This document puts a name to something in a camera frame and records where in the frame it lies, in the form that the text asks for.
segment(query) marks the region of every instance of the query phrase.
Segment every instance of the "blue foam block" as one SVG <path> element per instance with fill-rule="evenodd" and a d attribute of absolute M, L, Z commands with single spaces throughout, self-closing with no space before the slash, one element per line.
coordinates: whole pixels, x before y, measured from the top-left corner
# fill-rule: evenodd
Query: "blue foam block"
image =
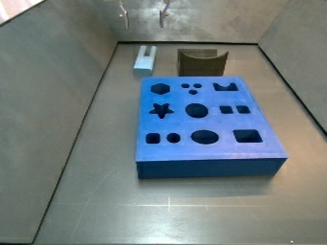
<path fill-rule="evenodd" d="M 139 178 L 274 175 L 287 154 L 242 78 L 145 78 Z"/>

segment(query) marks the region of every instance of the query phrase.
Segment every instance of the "dark brown object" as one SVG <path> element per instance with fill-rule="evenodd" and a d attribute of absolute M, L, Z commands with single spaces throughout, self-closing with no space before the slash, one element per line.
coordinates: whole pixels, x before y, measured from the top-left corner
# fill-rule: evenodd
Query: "dark brown object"
<path fill-rule="evenodd" d="M 179 77 L 222 76 L 229 52 L 218 56 L 218 50 L 179 49 Z"/>

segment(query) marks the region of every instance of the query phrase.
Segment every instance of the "square hole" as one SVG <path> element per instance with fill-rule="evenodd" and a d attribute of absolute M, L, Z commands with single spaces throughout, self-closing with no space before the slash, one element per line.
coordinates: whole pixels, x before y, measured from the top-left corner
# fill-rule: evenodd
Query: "square hole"
<path fill-rule="evenodd" d="M 161 142 L 161 134 L 150 133 L 146 137 L 147 144 L 158 144 Z"/>
<path fill-rule="evenodd" d="M 229 105 L 221 106 L 221 111 L 222 111 L 223 114 L 233 114 L 234 113 L 233 112 L 233 108 Z"/>
<path fill-rule="evenodd" d="M 251 109 L 247 105 L 238 105 L 237 108 L 238 108 L 238 111 L 241 114 L 250 114 L 251 113 Z"/>
<path fill-rule="evenodd" d="M 259 132 L 255 129 L 234 130 L 238 143 L 262 143 Z"/>

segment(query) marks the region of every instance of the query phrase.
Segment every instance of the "metal wall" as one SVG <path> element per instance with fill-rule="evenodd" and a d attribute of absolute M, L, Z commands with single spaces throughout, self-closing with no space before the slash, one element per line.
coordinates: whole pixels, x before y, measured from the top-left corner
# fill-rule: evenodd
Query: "metal wall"
<path fill-rule="evenodd" d="M 327 2 L 291 0 L 259 47 L 327 132 Z"/>
<path fill-rule="evenodd" d="M 165 28 L 159 18 L 163 0 L 123 0 L 129 30 L 118 2 L 106 5 L 121 41 L 258 43 L 287 0 L 171 0 Z"/>
<path fill-rule="evenodd" d="M 0 24 L 44 0 L 0 0 Z"/>
<path fill-rule="evenodd" d="M 30 243 L 117 38 L 105 1 L 48 0 L 0 28 L 0 243 Z"/>

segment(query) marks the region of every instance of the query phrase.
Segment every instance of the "oval hole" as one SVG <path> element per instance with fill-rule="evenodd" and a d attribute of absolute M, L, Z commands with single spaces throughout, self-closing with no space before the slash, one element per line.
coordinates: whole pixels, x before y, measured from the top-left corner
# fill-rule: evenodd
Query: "oval hole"
<path fill-rule="evenodd" d="M 215 143 L 219 140 L 219 135 L 210 130 L 198 130 L 191 135 L 193 140 L 203 145 Z"/>
<path fill-rule="evenodd" d="M 209 115 L 209 108 L 201 103 L 193 103 L 187 106 L 186 111 L 193 118 L 201 119 Z"/>

